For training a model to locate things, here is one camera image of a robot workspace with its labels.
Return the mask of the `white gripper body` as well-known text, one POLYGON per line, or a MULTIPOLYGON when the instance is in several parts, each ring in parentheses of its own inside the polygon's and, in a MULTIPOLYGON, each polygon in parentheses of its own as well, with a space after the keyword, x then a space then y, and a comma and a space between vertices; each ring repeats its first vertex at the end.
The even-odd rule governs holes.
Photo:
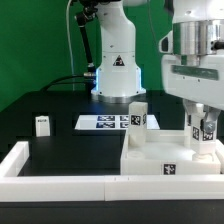
POLYGON ((164 90, 171 95, 224 110, 224 55, 208 55, 198 67, 183 66, 164 55, 161 62, 164 90))

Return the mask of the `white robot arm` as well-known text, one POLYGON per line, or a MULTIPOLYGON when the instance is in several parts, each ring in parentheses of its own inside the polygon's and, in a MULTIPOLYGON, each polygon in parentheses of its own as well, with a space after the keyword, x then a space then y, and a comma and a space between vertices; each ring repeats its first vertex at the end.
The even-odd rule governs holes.
MULTIPOLYGON (((146 0, 78 0, 83 10, 75 19, 83 28, 93 19, 101 27, 102 62, 96 71, 93 96, 103 101, 143 94, 135 62, 136 30, 124 13, 126 6, 146 0)), ((159 42, 163 54, 163 87, 178 96, 194 116, 193 105, 204 105, 199 129, 214 134, 224 111, 224 0, 165 0, 172 14, 172 30, 159 42)))

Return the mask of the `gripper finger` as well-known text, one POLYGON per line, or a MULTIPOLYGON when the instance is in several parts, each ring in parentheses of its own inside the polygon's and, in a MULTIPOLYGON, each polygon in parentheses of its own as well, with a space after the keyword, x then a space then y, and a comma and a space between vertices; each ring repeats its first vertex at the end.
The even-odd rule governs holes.
POLYGON ((185 124, 187 126, 191 125, 191 115, 193 113, 193 102, 187 99, 183 100, 183 107, 185 110, 185 124))
POLYGON ((205 116, 202 119, 202 131, 204 140, 214 140, 217 132, 217 119, 220 110, 216 108, 205 108, 205 116))

